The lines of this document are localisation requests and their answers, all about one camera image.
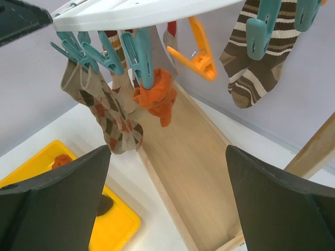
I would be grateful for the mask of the orange sock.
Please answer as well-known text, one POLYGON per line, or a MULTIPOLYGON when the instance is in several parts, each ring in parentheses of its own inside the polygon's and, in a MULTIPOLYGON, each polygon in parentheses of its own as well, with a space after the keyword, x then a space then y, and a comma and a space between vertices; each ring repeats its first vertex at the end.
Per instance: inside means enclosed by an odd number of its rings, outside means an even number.
POLYGON ((55 159, 54 159, 54 163, 52 164, 51 168, 55 169, 57 167, 63 166, 65 164, 68 164, 70 162, 72 162, 73 159, 71 159, 68 155, 66 154, 61 154, 58 155, 55 159))
POLYGON ((172 87, 173 77, 163 68, 153 70, 154 83, 152 88, 145 89, 143 84, 137 87, 132 99, 140 108, 160 118, 161 127, 167 127, 172 120, 172 107, 177 97, 177 91, 172 87))

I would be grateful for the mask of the teal clothes peg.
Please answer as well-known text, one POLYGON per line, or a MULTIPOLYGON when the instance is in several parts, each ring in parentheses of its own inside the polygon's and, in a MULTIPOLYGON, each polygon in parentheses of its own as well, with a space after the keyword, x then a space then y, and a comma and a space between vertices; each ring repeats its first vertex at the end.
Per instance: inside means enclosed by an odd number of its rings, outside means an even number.
POLYGON ((135 36, 130 32, 124 32, 120 40, 138 83, 141 83, 144 89, 151 89, 154 76, 149 28, 139 28, 135 36))

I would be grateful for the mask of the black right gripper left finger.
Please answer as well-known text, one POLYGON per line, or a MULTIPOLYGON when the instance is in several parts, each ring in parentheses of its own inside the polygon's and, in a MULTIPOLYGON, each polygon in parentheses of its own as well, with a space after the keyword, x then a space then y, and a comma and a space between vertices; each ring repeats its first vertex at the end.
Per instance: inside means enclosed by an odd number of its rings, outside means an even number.
POLYGON ((111 152, 1 188, 1 250, 88 250, 111 152))

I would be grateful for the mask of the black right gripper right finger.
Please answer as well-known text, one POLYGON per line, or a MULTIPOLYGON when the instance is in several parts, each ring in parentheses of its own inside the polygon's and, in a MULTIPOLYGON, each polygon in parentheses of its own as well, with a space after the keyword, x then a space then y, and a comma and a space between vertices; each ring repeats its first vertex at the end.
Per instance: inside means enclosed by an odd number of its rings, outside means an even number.
POLYGON ((236 146, 226 160, 248 250, 334 250, 334 188, 236 146))

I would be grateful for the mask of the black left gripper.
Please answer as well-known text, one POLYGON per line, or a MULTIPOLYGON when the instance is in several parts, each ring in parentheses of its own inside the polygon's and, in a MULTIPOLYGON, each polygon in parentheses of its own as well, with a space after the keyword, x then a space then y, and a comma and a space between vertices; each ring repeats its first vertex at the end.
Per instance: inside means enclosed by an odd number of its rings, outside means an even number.
POLYGON ((53 23, 49 12, 25 1, 1 1, 1 46, 53 23))

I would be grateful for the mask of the white round clip hanger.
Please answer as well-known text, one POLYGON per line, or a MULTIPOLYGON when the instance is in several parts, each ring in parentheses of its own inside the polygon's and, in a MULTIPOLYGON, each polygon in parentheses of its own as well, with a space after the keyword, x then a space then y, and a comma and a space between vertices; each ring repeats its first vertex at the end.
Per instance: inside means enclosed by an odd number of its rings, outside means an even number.
POLYGON ((187 18, 237 0, 69 1, 51 16, 56 31, 127 30, 187 18))

